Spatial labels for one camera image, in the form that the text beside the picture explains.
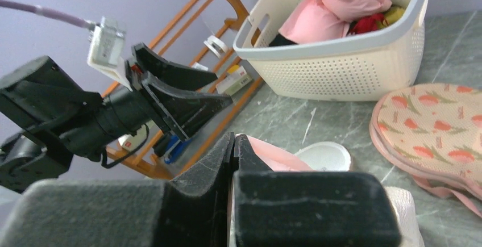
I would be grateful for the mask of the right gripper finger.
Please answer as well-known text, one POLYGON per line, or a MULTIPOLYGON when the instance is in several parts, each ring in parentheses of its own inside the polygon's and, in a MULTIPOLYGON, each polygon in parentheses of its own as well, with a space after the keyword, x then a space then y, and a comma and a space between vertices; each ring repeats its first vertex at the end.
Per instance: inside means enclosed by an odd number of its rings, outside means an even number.
POLYGON ((399 246, 402 234, 379 180, 360 172, 302 170, 263 161, 237 134, 233 175, 237 246, 399 246))

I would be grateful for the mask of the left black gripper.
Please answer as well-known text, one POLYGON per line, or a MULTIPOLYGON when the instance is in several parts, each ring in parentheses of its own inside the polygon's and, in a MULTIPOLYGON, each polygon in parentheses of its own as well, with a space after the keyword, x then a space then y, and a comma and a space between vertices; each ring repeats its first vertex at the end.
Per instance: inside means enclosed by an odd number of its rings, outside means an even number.
MULTIPOLYGON (((233 103, 199 90, 215 73, 166 60, 144 43, 131 47, 142 74, 128 74, 100 106, 60 135, 73 154, 106 159, 107 147, 149 121, 188 141, 233 103)), ((229 165, 234 134, 176 178, 34 183, 1 231, 2 246, 226 246, 229 165)))

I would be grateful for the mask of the beige mesh laundry bag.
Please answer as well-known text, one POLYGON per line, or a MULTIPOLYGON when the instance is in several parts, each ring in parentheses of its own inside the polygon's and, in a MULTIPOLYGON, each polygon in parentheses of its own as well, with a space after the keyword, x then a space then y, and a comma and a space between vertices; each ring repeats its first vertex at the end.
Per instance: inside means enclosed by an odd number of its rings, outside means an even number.
MULTIPOLYGON (((294 154, 300 160, 308 164, 314 171, 351 171, 352 159, 348 151, 341 145, 333 142, 320 142, 310 145, 294 154)), ((398 187, 384 188, 390 205, 392 206, 398 228, 402 234, 399 246, 424 246, 424 241, 419 231, 418 221, 415 214, 415 205, 411 193, 398 187)), ((234 194, 232 188, 232 208, 234 194)), ((237 246, 234 240, 234 215, 231 210, 230 245, 237 246)))

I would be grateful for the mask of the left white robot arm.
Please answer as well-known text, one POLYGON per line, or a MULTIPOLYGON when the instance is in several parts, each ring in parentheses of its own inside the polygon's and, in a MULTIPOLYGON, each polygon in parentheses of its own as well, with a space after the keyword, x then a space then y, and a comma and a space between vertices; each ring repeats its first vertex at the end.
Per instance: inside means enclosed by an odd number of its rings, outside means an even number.
POLYGON ((1 113, 20 132, 1 145, 1 185, 22 193, 66 173, 74 156, 111 168, 106 147, 119 137, 154 122, 186 141, 232 104, 202 92, 215 73, 168 61, 144 43, 123 66, 130 86, 106 96, 80 88, 49 56, 2 77, 1 113))

